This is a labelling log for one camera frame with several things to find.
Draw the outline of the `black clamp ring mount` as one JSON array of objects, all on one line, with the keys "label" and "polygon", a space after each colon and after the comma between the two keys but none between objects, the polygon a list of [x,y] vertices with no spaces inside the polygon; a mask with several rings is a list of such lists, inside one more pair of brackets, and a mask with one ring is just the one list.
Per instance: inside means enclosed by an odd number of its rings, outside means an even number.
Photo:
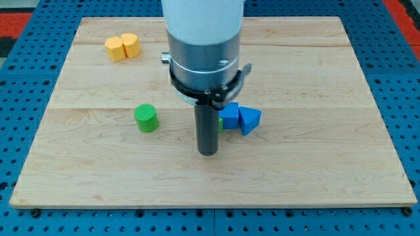
[{"label": "black clamp ring mount", "polygon": [[210,106],[215,110],[224,109],[241,91],[245,78],[251,73],[252,64],[246,64],[239,69],[233,80],[227,85],[213,90],[196,90],[183,85],[169,69],[169,76],[175,94],[184,102],[193,106]]}]

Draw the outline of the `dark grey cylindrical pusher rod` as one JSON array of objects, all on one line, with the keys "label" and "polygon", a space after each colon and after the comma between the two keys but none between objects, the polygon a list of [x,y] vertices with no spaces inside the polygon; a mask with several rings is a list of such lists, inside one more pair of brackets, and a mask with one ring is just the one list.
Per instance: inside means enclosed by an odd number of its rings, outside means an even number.
[{"label": "dark grey cylindrical pusher rod", "polygon": [[214,155],[219,147],[219,112],[210,106],[194,106],[198,151]]}]

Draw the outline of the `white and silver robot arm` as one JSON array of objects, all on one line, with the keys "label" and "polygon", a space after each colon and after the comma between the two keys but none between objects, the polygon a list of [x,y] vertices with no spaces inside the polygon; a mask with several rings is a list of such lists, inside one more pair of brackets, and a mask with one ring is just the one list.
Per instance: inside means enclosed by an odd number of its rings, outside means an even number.
[{"label": "white and silver robot arm", "polygon": [[219,111],[241,91],[252,65],[239,67],[243,0],[163,0],[174,92],[193,105],[198,151],[217,152]]}]

